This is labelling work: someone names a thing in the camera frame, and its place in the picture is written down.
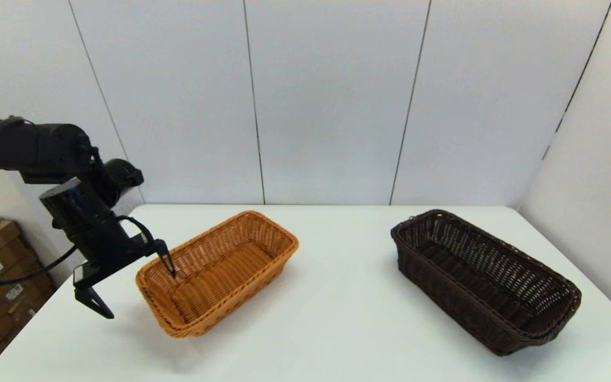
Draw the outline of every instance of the orange wicker basket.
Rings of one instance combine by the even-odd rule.
[[[277,277],[298,246],[277,223],[245,211],[173,249],[175,277],[155,259],[136,284],[170,336],[201,336]]]

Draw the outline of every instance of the basket rim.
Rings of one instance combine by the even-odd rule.
[[[461,283],[458,280],[454,279],[453,276],[449,275],[449,273],[446,273],[439,266],[436,266],[436,264],[433,261],[431,261],[431,259],[425,256],[421,256],[419,251],[414,249],[412,246],[410,246],[410,244],[408,244],[408,242],[406,242],[404,239],[402,239],[399,236],[399,232],[401,229],[405,227],[409,227],[409,225],[417,223],[420,220],[424,220],[425,218],[429,218],[432,215],[439,215],[439,214],[447,215],[451,218],[456,218],[460,220],[461,223],[465,223],[465,225],[468,225],[469,228],[472,228],[473,230],[477,231],[480,235],[483,235],[487,237],[488,239],[492,239],[497,244],[503,245],[507,249],[511,250],[512,253],[509,253],[509,256],[517,256],[519,259],[522,259],[522,261],[525,261],[526,263],[537,268],[537,270],[540,271],[541,273],[544,273],[545,276],[548,276],[551,279],[551,281],[553,281],[553,283],[555,283],[556,285],[562,286],[570,290],[570,292],[572,293],[572,300],[570,300],[570,302],[567,304],[567,307],[565,308],[565,312],[562,315],[560,315],[558,319],[555,320],[555,323],[551,325],[549,329],[545,332],[542,332],[538,335],[534,335],[529,332],[523,331],[523,329],[519,329],[516,325],[514,325],[512,322],[510,322],[509,320],[504,318],[501,314],[499,314],[497,310],[490,307],[490,305],[487,304],[487,302],[485,302],[483,299],[478,297],[475,293],[473,293],[473,291],[461,285]],[[473,225],[472,223],[468,222],[467,220],[462,219],[459,216],[449,211],[429,210],[420,215],[412,216],[409,218],[409,220],[405,220],[404,222],[401,222],[398,225],[396,225],[395,227],[393,227],[390,230],[390,234],[393,240],[395,241],[396,245],[401,245],[402,247],[404,247],[406,251],[408,251],[410,254],[414,256],[421,256],[422,261],[427,262],[435,271],[441,273],[441,275],[443,276],[446,276],[446,278],[451,283],[453,283],[461,291],[465,292],[471,299],[476,300],[480,304],[480,306],[486,307],[487,312],[489,312],[490,314],[490,319],[495,319],[495,321],[499,322],[499,324],[502,324],[506,328],[507,331],[514,332],[516,333],[518,337],[526,338],[528,341],[532,341],[533,343],[545,343],[546,338],[548,338],[549,336],[553,336],[555,334],[555,331],[558,328],[562,328],[564,324],[567,323],[567,321],[577,311],[577,308],[579,307],[579,304],[581,302],[581,291],[579,290],[579,288],[577,288],[576,285],[574,285],[574,283],[572,283],[572,281],[567,280],[567,278],[560,275],[560,273],[557,273],[553,269],[550,269],[550,267],[546,266],[546,264],[543,264],[540,261],[537,261],[537,259],[529,256],[528,254],[516,248],[515,246],[508,244],[507,242],[495,237],[494,235],[490,234],[489,232],[486,232],[482,228],[477,227],[476,225]]]
[[[240,220],[246,217],[247,215],[253,215],[259,218],[260,220],[264,220],[265,222],[272,225],[272,227],[276,228],[283,235],[291,239],[292,241],[291,245],[289,245],[289,247],[287,247],[287,249],[284,250],[281,254],[278,254],[277,256],[275,256],[275,258],[273,258],[272,261],[265,264],[265,266],[263,266],[259,271],[254,273],[242,285],[238,286],[232,292],[228,293],[228,295],[225,296],[223,300],[214,304],[206,312],[204,312],[204,314],[197,317],[193,321],[185,323],[185,324],[173,323],[169,319],[168,315],[163,314],[162,309],[160,309],[160,304],[157,302],[157,300],[155,300],[155,298],[153,298],[152,295],[150,295],[150,292],[148,291],[148,287],[146,285],[147,284],[146,276],[150,273],[150,271],[152,271],[156,267],[163,266],[163,264],[161,264],[159,259],[152,259],[152,261],[146,263],[143,267],[141,267],[141,269],[138,270],[138,273],[136,273],[136,285],[138,285],[139,290],[141,291],[148,305],[150,305],[151,309],[156,310],[157,316],[161,317],[163,321],[167,324],[167,327],[165,327],[165,329],[168,329],[167,330],[168,332],[170,333],[186,332],[186,331],[189,331],[190,329],[194,329],[196,326],[203,323],[207,318],[209,318],[211,315],[215,314],[219,309],[221,309],[226,302],[231,300],[231,298],[236,297],[238,294],[242,293],[246,288],[248,288],[251,285],[251,283],[254,280],[256,280],[257,278],[265,274],[267,271],[275,268],[278,264],[286,263],[287,259],[289,259],[291,255],[293,255],[294,252],[296,252],[296,250],[299,247],[299,240],[294,234],[286,230],[284,227],[281,227],[281,225],[274,222],[273,220],[270,220],[267,216],[263,215],[262,213],[258,211],[254,211],[254,210],[247,210],[247,211],[242,211],[234,216],[231,216],[227,220],[224,220],[223,222],[220,222],[217,225],[214,225],[213,227],[209,228],[208,230],[202,232],[201,234],[193,237],[192,239],[189,239],[188,241],[185,241],[183,244],[178,245],[177,247],[171,250],[171,254],[175,254],[177,251],[182,250],[184,247],[193,245],[195,242],[204,239],[208,235],[211,235],[213,232],[221,230],[227,227],[227,225],[230,225],[230,223],[235,222],[235,220]]]

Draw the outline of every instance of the woven texture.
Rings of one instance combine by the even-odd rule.
[[[277,223],[245,211],[173,249],[175,277],[154,259],[136,284],[170,336],[201,336],[277,277],[298,246]]]
[[[581,292],[514,246],[442,210],[391,230],[409,280],[497,355],[553,340]]]

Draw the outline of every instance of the white table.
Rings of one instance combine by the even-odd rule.
[[[290,230],[301,246],[281,276],[209,333],[175,339],[157,325],[134,282],[151,256],[95,288],[113,320],[75,302],[66,281],[0,356],[0,382],[611,381],[611,302],[506,207],[446,210],[574,281],[583,301],[556,340],[504,358],[397,270],[390,228],[427,206],[145,205],[133,216],[174,247],[250,209]]]

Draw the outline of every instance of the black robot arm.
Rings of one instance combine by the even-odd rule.
[[[121,195],[143,183],[143,174],[126,160],[103,163],[82,129],[37,125],[20,117],[0,119],[0,169],[19,171],[28,184],[58,184],[40,200],[53,216],[53,227],[62,229],[86,258],[74,271],[74,285],[75,298],[87,307],[113,318],[93,285],[143,256],[158,254],[175,276],[167,244],[138,221],[111,210]],[[134,223],[141,234],[129,237],[121,220]]]

